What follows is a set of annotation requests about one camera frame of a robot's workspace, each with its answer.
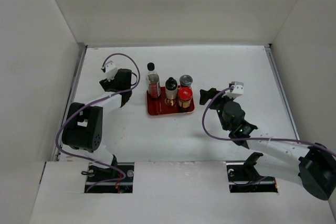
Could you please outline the white label dark bottle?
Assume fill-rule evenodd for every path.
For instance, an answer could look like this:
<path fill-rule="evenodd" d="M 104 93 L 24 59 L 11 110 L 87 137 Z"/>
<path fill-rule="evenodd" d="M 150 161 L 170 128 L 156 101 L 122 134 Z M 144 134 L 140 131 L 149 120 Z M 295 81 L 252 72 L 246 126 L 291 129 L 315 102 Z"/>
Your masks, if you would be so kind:
<path fill-rule="evenodd" d="M 177 97 L 178 84 L 173 77 L 169 77 L 165 82 L 165 102 L 167 105 L 173 106 Z"/>

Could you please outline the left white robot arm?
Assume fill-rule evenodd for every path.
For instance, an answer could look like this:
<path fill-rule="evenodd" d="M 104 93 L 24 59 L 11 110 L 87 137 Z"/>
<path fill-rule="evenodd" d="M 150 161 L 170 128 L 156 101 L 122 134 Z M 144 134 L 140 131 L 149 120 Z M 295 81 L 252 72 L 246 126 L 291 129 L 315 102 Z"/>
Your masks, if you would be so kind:
<path fill-rule="evenodd" d="M 58 150 L 68 156 L 95 162 L 100 175 L 106 181 L 113 181 L 118 175 L 115 156 L 107 151 L 102 142 L 103 117 L 123 107 L 132 95 L 133 73 L 130 69 L 113 70 L 100 81 L 105 93 L 89 105 L 74 102 L 67 114 L 67 124 L 62 130 Z"/>

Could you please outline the black cap sauce bottle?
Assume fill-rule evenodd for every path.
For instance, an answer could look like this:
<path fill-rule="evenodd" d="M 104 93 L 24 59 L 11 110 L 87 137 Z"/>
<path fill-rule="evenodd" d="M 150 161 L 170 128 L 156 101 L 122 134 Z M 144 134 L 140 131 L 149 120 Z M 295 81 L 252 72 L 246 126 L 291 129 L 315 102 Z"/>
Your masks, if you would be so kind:
<path fill-rule="evenodd" d="M 147 64 L 147 70 L 146 82 L 148 86 L 148 94 L 152 99 L 158 99 L 161 95 L 161 87 L 159 75 L 155 71 L 155 64 L 149 62 Z"/>

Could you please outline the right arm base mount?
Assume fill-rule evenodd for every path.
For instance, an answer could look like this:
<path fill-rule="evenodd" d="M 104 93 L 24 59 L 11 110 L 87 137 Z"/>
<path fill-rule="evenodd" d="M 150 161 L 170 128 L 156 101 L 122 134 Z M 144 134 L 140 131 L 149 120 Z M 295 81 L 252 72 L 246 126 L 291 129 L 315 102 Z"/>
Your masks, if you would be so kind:
<path fill-rule="evenodd" d="M 254 152 L 245 161 L 226 163 L 229 191 L 231 193 L 277 193 L 273 177 L 260 176 L 255 169 L 262 153 Z"/>

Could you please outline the red lid spice jar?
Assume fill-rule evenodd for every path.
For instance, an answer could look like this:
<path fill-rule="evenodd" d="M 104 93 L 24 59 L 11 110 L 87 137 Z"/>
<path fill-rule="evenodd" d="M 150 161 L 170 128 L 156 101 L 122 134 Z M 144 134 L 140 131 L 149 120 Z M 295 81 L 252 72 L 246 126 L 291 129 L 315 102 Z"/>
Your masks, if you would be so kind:
<path fill-rule="evenodd" d="M 181 87 L 177 94 L 178 106 L 181 111 L 188 111 L 193 98 L 193 91 L 189 87 Z"/>

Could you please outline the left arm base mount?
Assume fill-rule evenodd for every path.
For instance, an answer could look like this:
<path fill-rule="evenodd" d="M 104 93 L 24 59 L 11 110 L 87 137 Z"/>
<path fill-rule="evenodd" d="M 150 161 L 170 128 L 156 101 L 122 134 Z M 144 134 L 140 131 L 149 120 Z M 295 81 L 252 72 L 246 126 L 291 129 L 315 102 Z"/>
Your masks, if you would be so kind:
<path fill-rule="evenodd" d="M 134 163 L 118 163 L 122 174 L 110 168 L 102 168 L 90 164 L 81 172 L 86 178 L 85 193 L 89 194 L 130 194 L 133 192 Z"/>

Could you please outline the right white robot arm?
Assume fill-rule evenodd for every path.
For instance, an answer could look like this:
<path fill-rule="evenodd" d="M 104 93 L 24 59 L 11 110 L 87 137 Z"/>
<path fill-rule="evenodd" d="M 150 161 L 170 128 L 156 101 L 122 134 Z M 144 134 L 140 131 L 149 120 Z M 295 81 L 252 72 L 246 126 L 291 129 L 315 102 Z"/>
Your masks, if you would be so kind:
<path fill-rule="evenodd" d="M 226 141 L 252 150 L 244 163 L 244 175 L 251 180 L 278 177 L 302 186 L 309 194 L 329 200 L 335 190 L 335 152 L 319 143 L 276 138 L 245 120 L 245 111 L 235 99 L 243 95 L 241 84 L 229 84 L 218 91 L 200 90 L 200 105 L 215 110 Z"/>

